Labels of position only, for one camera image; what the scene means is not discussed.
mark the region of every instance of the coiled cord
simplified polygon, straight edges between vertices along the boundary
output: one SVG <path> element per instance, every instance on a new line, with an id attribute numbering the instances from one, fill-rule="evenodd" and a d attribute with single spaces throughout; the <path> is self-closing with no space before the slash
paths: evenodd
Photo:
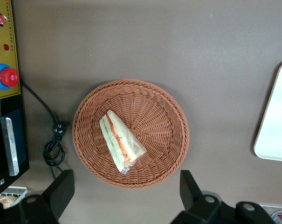
<path id="1" fill-rule="evenodd" d="M 56 167 L 60 172 L 63 170 L 59 167 L 65 159 L 65 151 L 60 144 L 63 135 L 66 132 L 66 125 L 62 122 L 56 122 L 56 118 L 50 108 L 46 105 L 46 103 L 26 84 L 21 80 L 21 84 L 44 106 L 44 108 L 50 114 L 53 125 L 53 133 L 54 136 L 51 141 L 49 141 L 43 151 L 43 158 L 45 163 L 49 166 L 49 170 L 53 179 L 56 179 L 53 168 Z"/>

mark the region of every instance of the wicker basket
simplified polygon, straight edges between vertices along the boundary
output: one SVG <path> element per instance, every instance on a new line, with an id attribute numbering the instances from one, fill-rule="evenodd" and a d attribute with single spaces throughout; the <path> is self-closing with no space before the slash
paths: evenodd
<path id="1" fill-rule="evenodd" d="M 99 126 L 108 110 L 147 149 L 127 175 L 116 168 Z M 72 131 L 76 153 L 85 167 L 107 183 L 125 188 L 149 187 L 168 178 L 181 165 L 189 144 L 186 117 L 173 97 L 153 84 L 132 79 L 93 90 L 80 104 Z"/>

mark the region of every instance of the wrapped sandwich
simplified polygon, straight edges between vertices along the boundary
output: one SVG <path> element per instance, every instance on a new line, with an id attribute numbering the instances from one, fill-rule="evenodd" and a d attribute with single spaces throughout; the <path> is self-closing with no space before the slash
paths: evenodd
<path id="1" fill-rule="evenodd" d="M 108 111 L 99 123 L 115 165 L 126 174 L 146 152 L 145 147 L 113 111 Z"/>

